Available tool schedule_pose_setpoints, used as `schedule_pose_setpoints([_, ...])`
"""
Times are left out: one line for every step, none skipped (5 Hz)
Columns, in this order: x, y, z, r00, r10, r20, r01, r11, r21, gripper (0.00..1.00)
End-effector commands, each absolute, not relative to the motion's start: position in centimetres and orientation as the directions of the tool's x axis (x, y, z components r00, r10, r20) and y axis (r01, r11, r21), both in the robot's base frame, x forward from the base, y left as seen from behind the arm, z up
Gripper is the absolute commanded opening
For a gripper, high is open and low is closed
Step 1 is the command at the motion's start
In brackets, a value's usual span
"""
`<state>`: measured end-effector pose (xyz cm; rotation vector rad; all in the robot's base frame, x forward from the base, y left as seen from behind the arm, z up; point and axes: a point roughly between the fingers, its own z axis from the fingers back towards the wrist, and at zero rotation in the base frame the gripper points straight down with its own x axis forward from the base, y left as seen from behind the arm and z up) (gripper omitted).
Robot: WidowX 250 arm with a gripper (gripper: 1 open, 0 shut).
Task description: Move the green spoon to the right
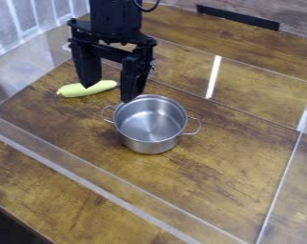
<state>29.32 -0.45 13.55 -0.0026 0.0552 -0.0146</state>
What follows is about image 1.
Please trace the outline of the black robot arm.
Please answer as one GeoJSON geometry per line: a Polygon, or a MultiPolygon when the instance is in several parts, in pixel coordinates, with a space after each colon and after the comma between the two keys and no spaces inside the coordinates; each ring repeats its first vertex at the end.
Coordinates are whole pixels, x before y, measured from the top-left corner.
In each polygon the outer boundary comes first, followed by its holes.
{"type": "Polygon", "coordinates": [[[69,48],[80,84],[89,89],[101,80],[101,59],[123,65],[121,100],[144,91],[153,68],[156,40],[141,32],[143,0],[89,0],[91,20],[68,21],[69,48]]]}

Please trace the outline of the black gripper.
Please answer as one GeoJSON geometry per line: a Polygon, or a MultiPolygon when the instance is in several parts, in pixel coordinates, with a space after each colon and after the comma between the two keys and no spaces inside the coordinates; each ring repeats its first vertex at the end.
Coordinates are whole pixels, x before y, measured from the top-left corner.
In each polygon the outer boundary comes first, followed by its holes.
{"type": "Polygon", "coordinates": [[[89,89],[101,79],[101,58],[123,62],[121,100],[128,103],[145,88],[156,40],[140,30],[95,30],[92,21],[71,19],[69,48],[80,83],[89,89]]]}

